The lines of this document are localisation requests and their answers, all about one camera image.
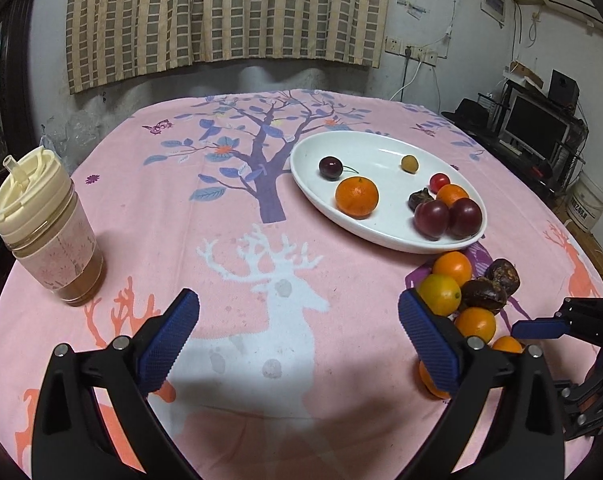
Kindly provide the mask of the large dark plum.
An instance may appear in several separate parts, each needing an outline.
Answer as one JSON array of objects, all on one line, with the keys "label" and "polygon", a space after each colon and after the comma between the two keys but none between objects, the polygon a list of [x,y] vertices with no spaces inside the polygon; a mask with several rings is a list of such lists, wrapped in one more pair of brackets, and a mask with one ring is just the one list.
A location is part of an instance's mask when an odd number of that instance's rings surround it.
[{"label": "large dark plum", "polygon": [[449,208],[441,200],[431,200],[416,207],[413,224],[417,232],[430,240],[439,240],[449,224]]}]

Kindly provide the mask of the large front tangerine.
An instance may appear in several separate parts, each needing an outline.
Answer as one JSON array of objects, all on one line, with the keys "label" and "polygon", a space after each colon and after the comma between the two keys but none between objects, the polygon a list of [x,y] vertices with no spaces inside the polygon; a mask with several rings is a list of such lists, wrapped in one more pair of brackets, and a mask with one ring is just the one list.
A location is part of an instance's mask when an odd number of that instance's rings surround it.
[{"label": "large front tangerine", "polygon": [[350,177],[337,186],[335,205],[343,214],[352,218],[367,218],[379,205],[379,189],[365,177]]}]

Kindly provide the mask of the dark cherry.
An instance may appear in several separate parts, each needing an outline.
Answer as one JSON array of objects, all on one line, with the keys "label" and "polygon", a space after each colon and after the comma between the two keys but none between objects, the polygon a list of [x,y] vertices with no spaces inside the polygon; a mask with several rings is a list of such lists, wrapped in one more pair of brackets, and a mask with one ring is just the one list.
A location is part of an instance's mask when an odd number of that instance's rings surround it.
[{"label": "dark cherry", "polygon": [[319,172],[326,180],[336,181],[344,171],[343,163],[334,156],[325,156],[320,160]]}]

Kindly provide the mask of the small dark mangosteen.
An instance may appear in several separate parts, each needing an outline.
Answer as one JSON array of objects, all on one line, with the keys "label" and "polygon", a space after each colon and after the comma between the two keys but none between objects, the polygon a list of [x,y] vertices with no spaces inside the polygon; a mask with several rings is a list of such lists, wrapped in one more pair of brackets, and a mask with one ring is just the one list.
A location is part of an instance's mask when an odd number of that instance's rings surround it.
[{"label": "small dark mangosteen", "polygon": [[421,204],[429,203],[434,200],[428,188],[422,188],[420,191],[413,192],[408,198],[408,207],[411,211],[416,211],[416,208]]}]

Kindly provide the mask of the red cherry tomato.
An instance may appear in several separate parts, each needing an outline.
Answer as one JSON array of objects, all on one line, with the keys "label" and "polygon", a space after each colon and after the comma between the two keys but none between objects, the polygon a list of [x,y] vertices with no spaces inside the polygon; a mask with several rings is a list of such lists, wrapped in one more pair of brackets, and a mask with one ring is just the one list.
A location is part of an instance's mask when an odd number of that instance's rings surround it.
[{"label": "red cherry tomato", "polygon": [[437,194],[445,185],[450,183],[450,179],[446,174],[437,172],[433,174],[428,182],[428,188],[433,194]]}]

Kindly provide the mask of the large mangosteen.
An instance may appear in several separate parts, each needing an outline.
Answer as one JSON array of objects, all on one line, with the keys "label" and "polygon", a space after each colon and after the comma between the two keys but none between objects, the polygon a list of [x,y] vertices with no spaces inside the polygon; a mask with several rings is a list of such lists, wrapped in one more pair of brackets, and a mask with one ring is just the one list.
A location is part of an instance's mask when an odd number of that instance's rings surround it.
[{"label": "large mangosteen", "polygon": [[495,259],[488,266],[485,278],[499,284],[507,296],[512,296],[521,286],[521,279],[513,263],[504,258]]}]

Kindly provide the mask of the dark passion fruit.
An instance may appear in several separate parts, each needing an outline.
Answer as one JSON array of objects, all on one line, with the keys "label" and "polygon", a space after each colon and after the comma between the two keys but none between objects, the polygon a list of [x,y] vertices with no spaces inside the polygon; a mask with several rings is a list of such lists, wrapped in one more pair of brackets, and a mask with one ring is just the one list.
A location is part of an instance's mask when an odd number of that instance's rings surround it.
[{"label": "dark passion fruit", "polygon": [[507,303],[507,292],[499,283],[489,278],[466,282],[461,287],[461,294],[461,310],[480,308],[497,314]]}]

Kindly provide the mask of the yellow orange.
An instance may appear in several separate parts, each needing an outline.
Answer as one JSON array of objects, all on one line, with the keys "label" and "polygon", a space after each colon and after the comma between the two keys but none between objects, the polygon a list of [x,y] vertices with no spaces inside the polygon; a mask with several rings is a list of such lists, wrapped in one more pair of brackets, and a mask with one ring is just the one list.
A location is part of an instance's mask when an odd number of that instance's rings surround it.
[{"label": "yellow orange", "polygon": [[453,278],[443,274],[429,274],[416,287],[424,304],[431,312],[440,316],[449,316],[460,307],[462,292]]},{"label": "yellow orange", "polygon": [[489,310],[472,307],[463,310],[454,320],[455,327],[464,337],[476,336],[489,344],[497,331],[495,315]]}]

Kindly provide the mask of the middle small orange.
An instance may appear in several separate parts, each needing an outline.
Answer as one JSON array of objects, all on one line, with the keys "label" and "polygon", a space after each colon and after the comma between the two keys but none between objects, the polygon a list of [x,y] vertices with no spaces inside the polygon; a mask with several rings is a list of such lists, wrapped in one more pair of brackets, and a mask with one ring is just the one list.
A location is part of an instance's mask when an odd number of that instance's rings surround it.
[{"label": "middle small orange", "polygon": [[446,275],[459,286],[463,286],[472,280],[473,267],[469,258],[462,252],[446,252],[435,260],[431,273]]}]

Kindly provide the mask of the white plastic bucket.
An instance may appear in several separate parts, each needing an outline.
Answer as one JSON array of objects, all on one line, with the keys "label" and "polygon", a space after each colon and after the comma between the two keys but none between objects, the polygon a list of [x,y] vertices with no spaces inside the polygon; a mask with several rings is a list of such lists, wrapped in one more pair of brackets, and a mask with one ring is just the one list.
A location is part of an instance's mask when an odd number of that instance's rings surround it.
[{"label": "white plastic bucket", "polygon": [[585,232],[591,232],[603,214],[603,188],[585,170],[579,172],[569,188],[566,211],[568,218]]}]

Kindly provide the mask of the black hat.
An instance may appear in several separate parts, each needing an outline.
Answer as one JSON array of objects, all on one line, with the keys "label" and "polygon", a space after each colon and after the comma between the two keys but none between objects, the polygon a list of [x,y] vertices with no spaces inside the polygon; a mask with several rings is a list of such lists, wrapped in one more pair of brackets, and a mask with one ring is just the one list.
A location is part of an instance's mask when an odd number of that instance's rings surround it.
[{"label": "black hat", "polygon": [[484,130],[488,127],[489,110],[470,99],[464,98],[454,112],[441,114],[462,130]]}]

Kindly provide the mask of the cream lidded drink cup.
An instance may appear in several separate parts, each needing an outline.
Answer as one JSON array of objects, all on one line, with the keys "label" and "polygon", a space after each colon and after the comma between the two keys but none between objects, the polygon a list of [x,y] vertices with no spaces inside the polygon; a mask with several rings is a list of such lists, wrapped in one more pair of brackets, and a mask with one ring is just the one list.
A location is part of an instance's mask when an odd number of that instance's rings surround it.
[{"label": "cream lidded drink cup", "polygon": [[53,151],[38,146],[3,159],[0,236],[44,289],[81,306],[99,289],[105,260],[75,185]]}]

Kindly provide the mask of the pink deer tablecloth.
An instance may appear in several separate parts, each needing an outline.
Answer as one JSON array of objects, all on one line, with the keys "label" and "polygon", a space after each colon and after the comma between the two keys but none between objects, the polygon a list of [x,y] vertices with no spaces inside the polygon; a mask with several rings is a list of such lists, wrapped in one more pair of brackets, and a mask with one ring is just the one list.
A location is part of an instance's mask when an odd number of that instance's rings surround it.
[{"label": "pink deer tablecloth", "polygon": [[472,263],[504,258],[522,284],[497,318],[551,314],[603,296],[571,233],[476,141],[420,105],[288,90],[138,110],[75,170],[105,257],[96,296],[69,307],[16,264],[0,296],[0,442],[32,459],[54,347],[134,334],[183,288],[201,317],[149,397],[207,479],[389,479],[445,408],[416,376],[397,315],[425,258],[353,235],[295,183],[292,149],[319,132],[390,136],[448,162],[484,200]]}]

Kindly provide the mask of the black speaker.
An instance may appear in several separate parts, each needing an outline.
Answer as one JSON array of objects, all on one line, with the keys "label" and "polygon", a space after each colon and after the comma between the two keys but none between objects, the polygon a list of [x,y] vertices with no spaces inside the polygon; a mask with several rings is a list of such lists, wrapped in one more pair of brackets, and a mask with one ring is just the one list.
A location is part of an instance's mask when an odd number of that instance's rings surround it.
[{"label": "black speaker", "polygon": [[574,115],[579,100],[577,81],[570,76],[553,70],[548,92],[548,99],[565,113]]}]

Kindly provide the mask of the striped beige curtain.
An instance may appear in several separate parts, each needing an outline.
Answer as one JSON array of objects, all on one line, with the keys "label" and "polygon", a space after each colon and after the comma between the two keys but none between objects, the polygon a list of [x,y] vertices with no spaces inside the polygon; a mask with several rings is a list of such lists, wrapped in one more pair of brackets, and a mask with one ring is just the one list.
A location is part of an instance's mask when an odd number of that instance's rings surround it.
[{"label": "striped beige curtain", "polygon": [[67,0],[70,93],[247,58],[379,66],[389,0]]}]

